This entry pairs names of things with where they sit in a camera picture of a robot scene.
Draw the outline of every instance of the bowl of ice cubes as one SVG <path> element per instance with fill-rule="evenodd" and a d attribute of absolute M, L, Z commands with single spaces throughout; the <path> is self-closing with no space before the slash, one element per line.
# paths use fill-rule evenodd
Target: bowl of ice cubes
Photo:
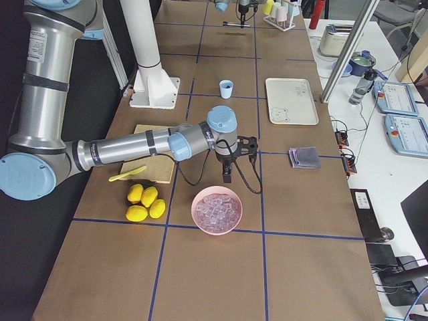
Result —
<path fill-rule="evenodd" d="M 211 235 L 229 233 L 237 227 L 241 216 L 241 200 L 227 187 L 207 187 L 192 202 L 193 221 L 202 231 Z"/>

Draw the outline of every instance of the pink bowl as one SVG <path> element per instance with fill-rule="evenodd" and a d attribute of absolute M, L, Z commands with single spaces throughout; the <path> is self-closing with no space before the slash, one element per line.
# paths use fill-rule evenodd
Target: pink bowl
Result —
<path fill-rule="evenodd" d="M 216 206 L 216 208 L 212 209 L 211 214 L 202 213 L 202 207 L 214 206 L 205 202 L 209 199 L 209 195 L 218 201 L 222 199 L 223 203 L 218 204 L 218 207 Z M 230 207 L 234 208 L 224 210 L 222 204 L 223 207 L 227 207 L 227 204 L 230 204 Z M 192 219 L 199 229 L 211 235 L 223 235 L 235 229 L 241 221 L 242 202 L 238 195 L 227 187 L 211 186 L 203 189 L 195 196 L 192 202 L 191 213 Z"/>

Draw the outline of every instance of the wooden cutting board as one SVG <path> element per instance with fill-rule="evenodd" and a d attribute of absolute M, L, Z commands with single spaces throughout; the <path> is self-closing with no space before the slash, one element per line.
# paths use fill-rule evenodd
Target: wooden cutting board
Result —
<path fill-rule="evenodd" d="M 163 129 L 163 128 L 168 128 L 168 126 L 136 125 L 134 133 L 136 134 L 139 132 L 145 132 L 147 130 L 156 130 L 156 129 Z M 171 152 L 166 152 L 165 154 L 168 154 L 170 156 L 173 155 Z M 121 180 L 123 181 L 146 180 L 146 181 L 152 181 L 156 183 L 166 183 L 166 184 L 171 182 L 175 164 L 169 157 L 161 156 L 161 155 L 147 157 L 144 159 L 133 160 L 132 162 L 124 163 L 122 165 L 122 168 L 120 169 L 120 174 L 126 173 L 128 171 L 131 171 L 143 165 L 147 166 L 147 168 L 144 171 L 136 175 L 128 175 L 126 177 L 123 177 Z"/>

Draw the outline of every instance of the red bottle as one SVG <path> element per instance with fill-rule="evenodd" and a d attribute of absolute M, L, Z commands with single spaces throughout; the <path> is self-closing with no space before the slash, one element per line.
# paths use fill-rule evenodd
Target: red bottle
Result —
<path fill-rule="evenodd" d="M 322 10 L 326 4 L 326 0 L 316 0 L 314 14 L 310 20 L 309 29 L 316 29 L 318 21 L 320 20 Z"/>

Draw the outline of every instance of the blue wire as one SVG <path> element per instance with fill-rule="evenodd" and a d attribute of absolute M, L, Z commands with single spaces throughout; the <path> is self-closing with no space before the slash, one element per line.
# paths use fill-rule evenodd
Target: blue wire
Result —
<path fill-rule="evenodd" d="M 419 294 L 418 294 L 418 296 L 416 297 L 416 300 L 413 302 L 413 304 L 411 305 L 411 307 L 409 308 L 409 311 L 407 311 L 407 313 L 406 313 L 406 316 L 404 317 L 404 321 L 406 321 L 407 320 L 407 318 L 409 317 L 409 315 L 410 315 L 410 311 L 413 309 L 413 307 L 416 305 L 416 303 L 418 302 L 418 300 L 421 298 L 421 296 L 422 296 L 422 294 L 423 294 L 423 292 L 425 292 L 426 290 L 428 290 L 428 286 L 425 286 L 424 288 L 423 288 L 423 290 L 421 291 L 421 292 L 419 292 Z"/>

